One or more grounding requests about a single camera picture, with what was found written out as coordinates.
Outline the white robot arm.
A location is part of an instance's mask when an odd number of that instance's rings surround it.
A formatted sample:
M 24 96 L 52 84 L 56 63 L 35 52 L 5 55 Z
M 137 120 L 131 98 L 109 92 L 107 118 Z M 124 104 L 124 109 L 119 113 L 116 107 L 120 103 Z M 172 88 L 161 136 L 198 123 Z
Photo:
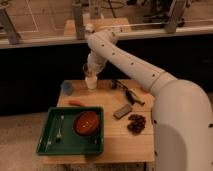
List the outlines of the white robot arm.
M 213 171 L 213 108 L 196 83 L 178 79 L 116 46 L 112 29 L 88 36 L 90 70 L 107 62 L 154 97 L 151 110 L 155 171 Z

